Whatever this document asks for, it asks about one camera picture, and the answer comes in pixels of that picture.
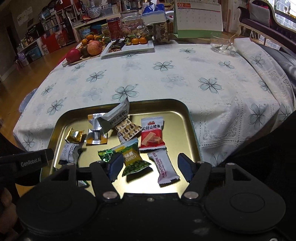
red snack packet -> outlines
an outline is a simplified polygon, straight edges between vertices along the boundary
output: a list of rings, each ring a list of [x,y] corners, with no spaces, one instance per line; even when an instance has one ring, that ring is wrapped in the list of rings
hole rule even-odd
[[[163,117],[141,119],[142,133],[139,150],[155,150],[165,148],[163,142]]]

blue and white vase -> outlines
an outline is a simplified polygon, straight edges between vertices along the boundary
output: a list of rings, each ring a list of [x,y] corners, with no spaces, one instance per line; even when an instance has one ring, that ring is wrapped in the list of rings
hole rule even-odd
[[[94,4],[94,0],[90,0],[91,7],[87,10],[90,18],[98,18],[101,14],[101,9]]]

person's hand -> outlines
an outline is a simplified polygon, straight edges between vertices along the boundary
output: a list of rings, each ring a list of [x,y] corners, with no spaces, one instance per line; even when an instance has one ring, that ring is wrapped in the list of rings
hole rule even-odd
[[[12,235],[15,235],[15,231],[12,227],[17,221],[17,213],[15,205],[12,203],[12,196],[6,188],[4,188],[1,194],[0,201],[5,208],[3,214],[0,215],[0,232],[8,234],[5,240],[12,240]]]

gold metal tray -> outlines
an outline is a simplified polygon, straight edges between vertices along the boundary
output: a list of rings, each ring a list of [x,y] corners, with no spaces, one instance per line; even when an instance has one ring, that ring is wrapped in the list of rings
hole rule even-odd
[[[54,167],[60,168],[58,164],[59,157],[63,146],[65,145],[65,137],[73,127],[74,130],[84,130],[84,133],[88,133],[90,124],[87,119],[88,114],[108,112],[118,104],[108,104],[102,106],[87,107],[77,110],[70,110],[64,113],[57,121],[54,131],[52,133],[48,148],[54,150],[54,159],[48,167],[42,169],[41,178],[50,175]],[[197,139],[195,131],[192,126],[190,115],[186,105],[178,100],[174,99],[162,99],[162,100],[150,100],[150,101],[137,101],[130,103],[129,119],[137,124],[141,125],[141,119],[146,117],[162,116],[164,118],[163,127],[163,141],[167,147],[169,158],[172,162],[174,169],[180,176],[180,180],[174,184],[160,187],[157,180],[159,173],[157,171],[154,161],[150,160],[147,153],[141,153],[140,156],[143,160],[151,163],[150,167],[146,168],[145,174],[139,172],[138,174],[132,174],[122,177],[122,172],[118,175],[118,179],[113,182],[113,185],[120,196],[123,193],[175,193],[179,196],[184,192],[188,183],[181,174],[178,165],[177,157],[179,153],[185,153],[194,162],[200,161],[200,155],[197,147]],[[106,145],[83,145],[86,148],[79,159],[79,167],[88,167],[90,163],[100,160],[97,151],[112,148],[120,145],[117,133],[114,130],[108,132],[108,143]],[[90,187],[87,188],[92,194],[94,194],[91,182],[88,181]]]

tablecloth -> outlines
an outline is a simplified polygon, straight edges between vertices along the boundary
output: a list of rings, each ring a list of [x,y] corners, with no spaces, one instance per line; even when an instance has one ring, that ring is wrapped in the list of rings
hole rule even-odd
[[[281,67],[249,39],[217,53],[210,45],[155,46],[153,53],[59,64],[40,85],[13,133],[27,151],[47,148],[59,117],[71,109],[177,99],[188,107],[201,158],[221,163],[265,126],[276,128],[295,109]]]

